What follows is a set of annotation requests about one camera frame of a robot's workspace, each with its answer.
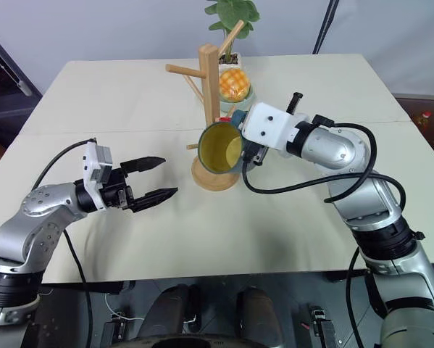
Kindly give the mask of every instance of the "green leaf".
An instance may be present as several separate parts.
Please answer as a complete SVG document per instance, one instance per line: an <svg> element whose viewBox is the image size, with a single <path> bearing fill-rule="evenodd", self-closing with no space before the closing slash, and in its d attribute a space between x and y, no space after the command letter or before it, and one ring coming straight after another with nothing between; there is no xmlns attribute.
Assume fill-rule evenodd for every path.
<svg viewBox="0 0 434 348"><path fill-rule="evenodd" d="M249 20L249 4L244 0L219 0L217 2L218 17L228 29L233 29L239 20Z"/></svg>
<svg viewBox="0 0 434 348"><path fill-rule="evenodd" d="M250 28L247 24L243 26L243 28L241 29L239 34L236 36L236 38L246 38L247 37L247 35L249 34L249 28Z"/></svg>
<svg viewBox="0 0 434 348"><path fill-rule="evenodd" d="M249 20L251 22L256 22L260 19L260 13L257 11L255 4L251 0L246 0L246 3L249 6Z"/></svg>
<svg viewBox="0 0 434 348"><path fill-rule="evenodd" d="M225 29L225 26L221 22L216 22L209 26L209 30L219 30L219 29Z"/></svg>
<svg viewBox="0 0 434 348"><path fill-rule="evenodd" d="M205 13L207 13L208 15L214 15L215 13L217 13L217 4L213 4L210 5L209 7L206 7L204 9Z"/></svg>

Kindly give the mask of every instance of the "flower pot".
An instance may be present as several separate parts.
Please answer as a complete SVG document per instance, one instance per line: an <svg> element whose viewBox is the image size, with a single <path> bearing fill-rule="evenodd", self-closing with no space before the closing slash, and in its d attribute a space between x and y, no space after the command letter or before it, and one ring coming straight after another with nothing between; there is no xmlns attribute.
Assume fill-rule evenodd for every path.
<svg viewBox="0 0 434 348"><path fill-rule="evenodd" d="M242 69L243 68L241 55L237 52L233 52L232 54L236 54L238 56L238 64L218 64L218 73L219 74L223 73L226 69L233 69L233 68Z"/></svg>
<svg viewBox="0 0 434 348"><path fill-rule="evenodd" d="M223 112L228 112L230 111L231 107L233 105L236 106L236 109L239 110L248 110L249 107L251 107L252 103L255 100L255 93L254 90L251 86L251 88L249 89L249 93L247 94L246 98L244 98L241 101L238 101L237 103L232 103L230 101L225 101L222 99L222 97L220 97L220 110L222 110Z"/></svg>

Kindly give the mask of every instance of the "gray floor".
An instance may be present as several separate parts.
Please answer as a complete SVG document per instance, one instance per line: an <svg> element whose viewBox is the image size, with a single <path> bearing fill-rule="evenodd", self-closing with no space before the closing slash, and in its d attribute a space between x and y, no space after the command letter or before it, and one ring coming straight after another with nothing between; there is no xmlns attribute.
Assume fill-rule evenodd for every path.
<svg viewBox="0 0 434 348"><path fill-rule="evenodd" d="M179 283L198 284L204 295L202 333L234 336L235 301L247 286L265 290L275 304L287 347L321 347L301 322L309 323L308 306L319 305L333 321L338 347L353 348L356 342L346 311L345 282L329 282L323 273L278 273L229 275L203 278L173 278L136 281L133 289L109 295L111 307L122 308L129 316L144 316L161 291ZM104 295L92 293L94 332L92 347L99 347L104 323L110 320ZM366 347L379 342L382 320L370 308L363 277L352 281L352 304ZM42 323L40 347L84 347L87 315L82 293L54 289L43 297L37 321ZM129 322L128 338L133 338L140 320Z"/></svg>

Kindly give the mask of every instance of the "white table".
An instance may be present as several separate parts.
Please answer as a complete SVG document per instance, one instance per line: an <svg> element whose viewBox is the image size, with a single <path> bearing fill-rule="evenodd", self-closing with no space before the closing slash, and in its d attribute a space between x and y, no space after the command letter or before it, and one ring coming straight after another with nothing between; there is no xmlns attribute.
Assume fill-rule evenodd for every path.
<svg viewBox="0 0 434 348"><path fill-rule="evenodd" d="M196 153L185 145L195 142L204 127L202 106L180 76L161 73L165 62L170 61L69 63L0 161L0 225L60 149L97 136L110 146L116 166L148 155L167 159L150 172L128 177L135 196L161 187L177 186L179 192L137 214L97 212L71 225L88 281L345 269L356 244L334 207L322 203L325 186L264 196L242 181L218 193L193 182ZM292 92L301 91L299 111L367 123L377 138L375 168L406 188L404 215L414 230L425 232L424 246L434 262L434 154L367 63L357 55L326 55L245 58L244 64L259 100L284 108ZM152 78L152 71L162 81L154 85L170 96L167 102L160 103L159 92L134 75ZM121 110L120 119L113 116L115 110ZM76 149L63 157L44 182L81 178L82 155L83 149ZM263 188L318 176L312 164L275 152L249 173L251 182ZM43 281L79 281L64 239Z"/></svg>

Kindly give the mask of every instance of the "wooden base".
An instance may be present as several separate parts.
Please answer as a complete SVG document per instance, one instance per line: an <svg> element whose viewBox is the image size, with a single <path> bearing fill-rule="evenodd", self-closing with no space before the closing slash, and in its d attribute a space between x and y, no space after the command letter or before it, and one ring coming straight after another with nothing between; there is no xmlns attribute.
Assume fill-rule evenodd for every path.
<svg viewBox="0 0 434 348"><path fill-rule="evenodd" d="M238 173L214 174L205 169L199 158L194 157L191 173L194 181L203 189L209 191L223 191L239 180Z"/></svg>

